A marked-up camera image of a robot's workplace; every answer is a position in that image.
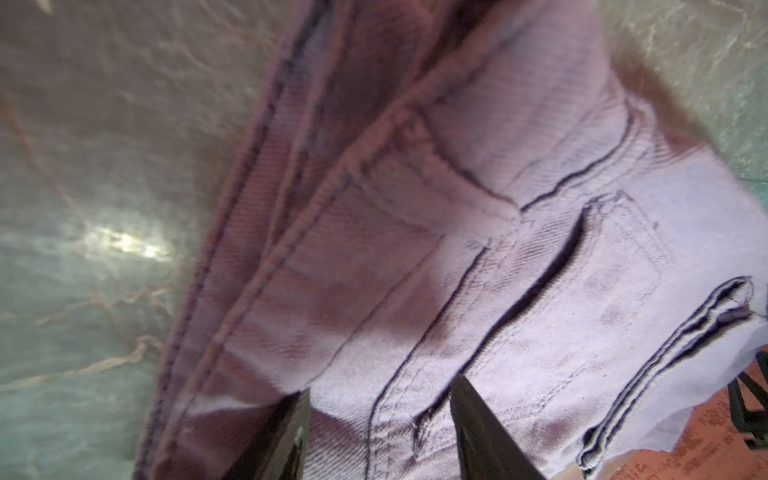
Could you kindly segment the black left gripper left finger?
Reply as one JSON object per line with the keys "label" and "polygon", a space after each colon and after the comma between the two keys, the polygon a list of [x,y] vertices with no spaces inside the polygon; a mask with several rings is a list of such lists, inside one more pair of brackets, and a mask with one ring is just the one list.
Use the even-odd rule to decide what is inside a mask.
{"label": "black left gripper left finger", "polygon": [[300,480],[310,430],[310,390],[282,400],[224,480]]}

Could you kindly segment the purple trousers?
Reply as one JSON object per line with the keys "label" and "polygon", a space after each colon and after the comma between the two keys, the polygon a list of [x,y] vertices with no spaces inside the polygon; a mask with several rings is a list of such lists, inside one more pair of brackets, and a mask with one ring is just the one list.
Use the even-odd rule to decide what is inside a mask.
{"label": "purple trousers", "polygon": [[220,479],[308,390],[309,479],[456,479],[464,375],[545,476],[670,450],[767,343],[767,216],[587,1],[304,1],[134,475]]}

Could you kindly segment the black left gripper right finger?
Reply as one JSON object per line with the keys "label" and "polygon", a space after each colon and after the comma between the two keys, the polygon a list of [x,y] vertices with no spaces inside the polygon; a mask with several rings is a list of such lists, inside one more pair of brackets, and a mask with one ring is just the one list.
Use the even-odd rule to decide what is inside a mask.
{"label": "black left gripper right finger", "polygon": [[461,374],[450,385],[450,412],[462,479],[544,480]]}

